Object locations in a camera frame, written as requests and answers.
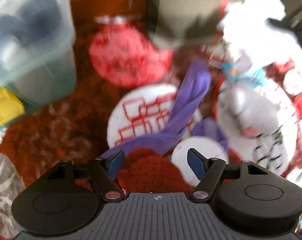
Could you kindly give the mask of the clear plastic toolbox yellow latch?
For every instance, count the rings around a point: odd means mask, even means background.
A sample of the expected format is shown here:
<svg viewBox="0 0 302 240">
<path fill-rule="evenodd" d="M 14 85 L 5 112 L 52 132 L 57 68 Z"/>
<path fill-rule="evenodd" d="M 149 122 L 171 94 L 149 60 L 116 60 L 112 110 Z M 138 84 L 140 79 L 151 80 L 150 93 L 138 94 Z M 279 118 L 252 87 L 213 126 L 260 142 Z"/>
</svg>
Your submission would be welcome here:
<svg viewBox="0 0 302 240">
<path fill-rule="evenodd" d="M 76 85 L 70 0 L 0 0 L 0 130 Z"/>
</svg>

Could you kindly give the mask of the purple microfibre towel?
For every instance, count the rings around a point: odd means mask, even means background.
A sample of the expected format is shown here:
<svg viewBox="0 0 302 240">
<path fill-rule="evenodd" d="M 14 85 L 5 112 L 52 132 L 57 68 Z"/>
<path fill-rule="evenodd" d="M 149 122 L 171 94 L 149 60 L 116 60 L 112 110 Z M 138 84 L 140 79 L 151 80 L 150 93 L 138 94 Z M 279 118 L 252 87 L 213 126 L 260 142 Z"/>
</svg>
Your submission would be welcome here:
<svg viewBox="0 0 302 240">
<path fill-rule="evenodd" d="M 167 125 L 158 133 L 126 140 L 108 149 L 101 157 L 107 159 L 119 150 L 129 154 L 137 148 L 149 148 L 160 156 L 165 155 L 184 135 L 186 125 L 207 94 L 210 83 L 211 75 L 207 65 L 202 61 L 193 61 L 182 81 Z"/>
</svg>

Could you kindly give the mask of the white plush toy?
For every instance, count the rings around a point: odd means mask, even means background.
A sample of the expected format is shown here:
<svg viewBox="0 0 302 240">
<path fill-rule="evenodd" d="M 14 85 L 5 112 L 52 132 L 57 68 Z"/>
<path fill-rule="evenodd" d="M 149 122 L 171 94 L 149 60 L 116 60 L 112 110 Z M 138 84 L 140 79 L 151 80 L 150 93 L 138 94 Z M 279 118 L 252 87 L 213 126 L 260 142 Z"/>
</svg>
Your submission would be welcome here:
<svg viewBox="0 0 302 240">
<path fill-rule="evenodd" d="M 285 90 L 266 68 L 289 60 L 294 37 L 269 24 L 281 20 L 280 0 L 248 0 L 227 7 L 221 21 L 231 62 L 217 96 L 216 120 L 231 152 L 281 175 L 293 158 L 297 113 Z"/>
</svg>

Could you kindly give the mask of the dark red knitted cloth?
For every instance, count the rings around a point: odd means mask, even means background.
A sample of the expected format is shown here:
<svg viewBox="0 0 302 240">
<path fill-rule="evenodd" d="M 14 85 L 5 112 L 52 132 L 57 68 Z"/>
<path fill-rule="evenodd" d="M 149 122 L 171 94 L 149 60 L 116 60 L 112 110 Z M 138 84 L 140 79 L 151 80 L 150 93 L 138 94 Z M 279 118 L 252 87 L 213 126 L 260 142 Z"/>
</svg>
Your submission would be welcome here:
<svg viewBox="0 0 302 240">
<path fill-rule="evenodd" d="M 125 157 L 116 183 L 126 193 L 193 191 L 193 187 L 184 180 L 180 170 L 169 159 L 149 148 L 137 148 Z"/>
</svg>

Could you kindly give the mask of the white round cotton pad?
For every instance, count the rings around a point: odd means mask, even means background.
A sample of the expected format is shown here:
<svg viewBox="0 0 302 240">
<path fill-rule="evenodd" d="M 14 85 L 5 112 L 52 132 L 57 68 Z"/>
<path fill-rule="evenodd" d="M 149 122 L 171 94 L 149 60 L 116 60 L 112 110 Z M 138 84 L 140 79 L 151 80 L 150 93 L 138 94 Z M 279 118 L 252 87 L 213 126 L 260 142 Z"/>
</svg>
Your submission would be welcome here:
<svg viewBox="0 0 302 240">
<path fill-rule="evenodd" d="M 176 146 L 171 162 L 180 170 L 184 180 L 196 187 L 208 170 L 204 160 L 210 158 L 229 161 L 227 152 L 218 142 L 208 137 L 193 136 Z"/>
</svg>

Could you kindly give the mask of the orange white cardboard box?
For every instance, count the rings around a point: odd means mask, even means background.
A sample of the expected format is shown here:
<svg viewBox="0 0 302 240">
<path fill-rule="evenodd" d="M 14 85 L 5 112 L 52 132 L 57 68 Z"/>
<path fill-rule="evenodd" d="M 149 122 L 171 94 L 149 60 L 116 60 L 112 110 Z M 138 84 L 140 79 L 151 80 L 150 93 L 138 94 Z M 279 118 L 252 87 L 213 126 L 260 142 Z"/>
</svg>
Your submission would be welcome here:
<svg viewBox="0 0 302 240">
<path fill-rule="evenodd" d="M 95 22 L 102 16 L 144 16 L 144 0 L 71 0 L 75 25 Z"/>
</svg>

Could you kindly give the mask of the grey plaid zipper pouch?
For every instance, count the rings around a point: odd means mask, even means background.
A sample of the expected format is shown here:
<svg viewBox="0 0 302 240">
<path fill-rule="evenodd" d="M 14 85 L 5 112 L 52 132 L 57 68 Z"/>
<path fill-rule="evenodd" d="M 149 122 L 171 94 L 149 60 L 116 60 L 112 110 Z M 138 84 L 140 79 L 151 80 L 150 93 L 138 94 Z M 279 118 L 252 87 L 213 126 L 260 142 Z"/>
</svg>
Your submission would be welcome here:
<svg viewBox="0 0 302 240">
<path fill-rule="evenodd" d="M 240 0 L 145 0 L 145 27 L 159 49 L 215 44 L 226 7 Z"/>
</svg>

